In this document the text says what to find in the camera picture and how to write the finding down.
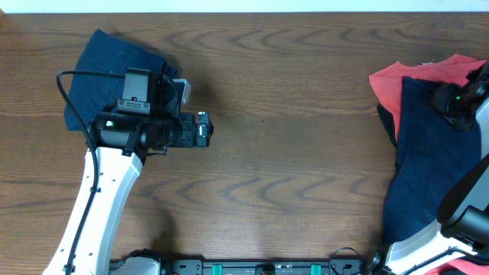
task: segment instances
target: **white wall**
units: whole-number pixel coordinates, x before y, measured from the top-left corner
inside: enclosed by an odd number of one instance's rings
[[[489,11],[489,0],[0,0],[0,8],[6,13]]]

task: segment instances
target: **green strip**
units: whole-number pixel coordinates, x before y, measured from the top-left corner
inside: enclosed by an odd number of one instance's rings
[[[321,275],[321,266],[318,264],[311,264],[311,275]]]
[[[212,265],[212,275],[222,275],[222,265],[213,264]]]

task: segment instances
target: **wood grain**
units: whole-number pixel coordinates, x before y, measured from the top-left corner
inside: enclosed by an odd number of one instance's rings
[[[368,75],[489,54],[479,13],[9,15],[0,27],[0,273],[49,263],[83,172],[58,70],[96,28],[164,55],[208,111],[212,146],[148,159],[113,257],[318,258],[381,238],[395,150]]]

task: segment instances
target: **pink cloth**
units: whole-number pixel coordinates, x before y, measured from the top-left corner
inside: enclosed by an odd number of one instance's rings
[[[424,79],[446,83],[456,83],[461,86],[467,83],[467,74],[484,65],[485,60],[476,60],[454,54],[447,60],[418,66],[404,66],[399,61],[369,76],[370,85],[379,98],[382,106],[388,110],[394,119],[395,135],[399,132],[400,101],[402,78]]]

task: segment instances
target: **wooden table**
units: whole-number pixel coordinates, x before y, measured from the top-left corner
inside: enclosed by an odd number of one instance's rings
[[[368,75],[399,60],[489,55],[487,14],[7,15],[0,19],[0,272],[40,273],[86,150],[55,74],[96,28],[160,53],[193,85],[210,148],[148,159],[113,258],[321,258],[380,242],[395,149]]]

